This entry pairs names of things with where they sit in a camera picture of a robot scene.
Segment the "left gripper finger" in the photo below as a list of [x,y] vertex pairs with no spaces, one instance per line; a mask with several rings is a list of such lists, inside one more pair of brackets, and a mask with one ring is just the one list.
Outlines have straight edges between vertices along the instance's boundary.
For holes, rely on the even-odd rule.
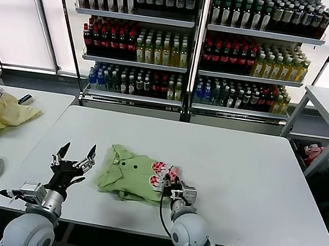
[[66,156],[66,153],[70,148],[70,145],[71,143],[68,142],[63,147],[61,147],[57,153],[52,154],[51,164],[50,164],[51,170],[60,171],[64,168],[64,166],[66,165],[64,157]]
[[77,163],[73,164],[73,167],[76,169],[81,169],[82,172],[85,174],[88,170],[90,170],[95,165],[95,157],[96,157],[96,147],[97,145],[94,144],[94,146],[90,149],[87,156],[80,160]]

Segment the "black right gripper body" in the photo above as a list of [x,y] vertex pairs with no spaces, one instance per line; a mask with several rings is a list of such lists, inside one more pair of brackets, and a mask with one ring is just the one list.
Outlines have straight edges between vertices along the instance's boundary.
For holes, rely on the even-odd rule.
[[162,189],[162,196],[169,197],[170,199],[182,198],[183,186],[180,182],[171,182],[165,180]]

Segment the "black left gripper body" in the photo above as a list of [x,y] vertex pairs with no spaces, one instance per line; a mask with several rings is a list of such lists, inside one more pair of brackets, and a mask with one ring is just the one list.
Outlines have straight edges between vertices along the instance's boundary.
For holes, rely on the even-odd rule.
[[51,167],[53,177],[46,184],[46,189],[58,193],[67,193],[66,190],[73,184],[85,180],[83,169],[76,163],[59,162]]

